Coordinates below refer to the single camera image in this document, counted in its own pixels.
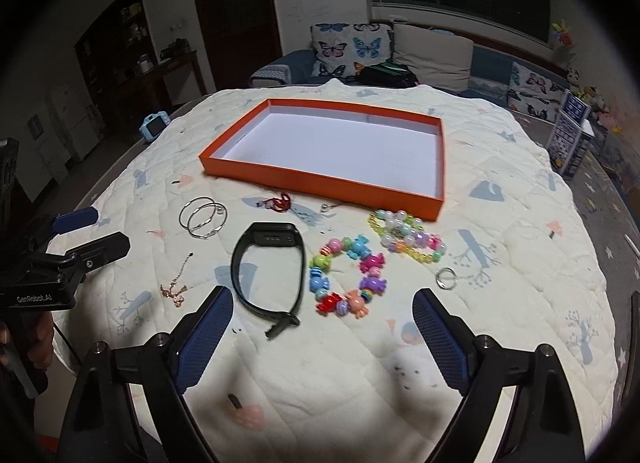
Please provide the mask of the left hand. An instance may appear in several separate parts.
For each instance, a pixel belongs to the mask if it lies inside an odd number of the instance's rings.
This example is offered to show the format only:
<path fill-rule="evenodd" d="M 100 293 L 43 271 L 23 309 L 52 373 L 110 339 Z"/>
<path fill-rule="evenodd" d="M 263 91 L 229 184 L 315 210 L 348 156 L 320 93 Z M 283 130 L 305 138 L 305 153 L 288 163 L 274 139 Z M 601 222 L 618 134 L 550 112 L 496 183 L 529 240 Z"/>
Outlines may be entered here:
<path fill-rule="evenodd" d="M 27 348 L 27 356 L 39 370 L 48 370 L 53 358 L 54 324 L 50 311 L 39 316 L 24 316 L 25 325 L 1 324 L 1 344 L 11 342 Z"/>

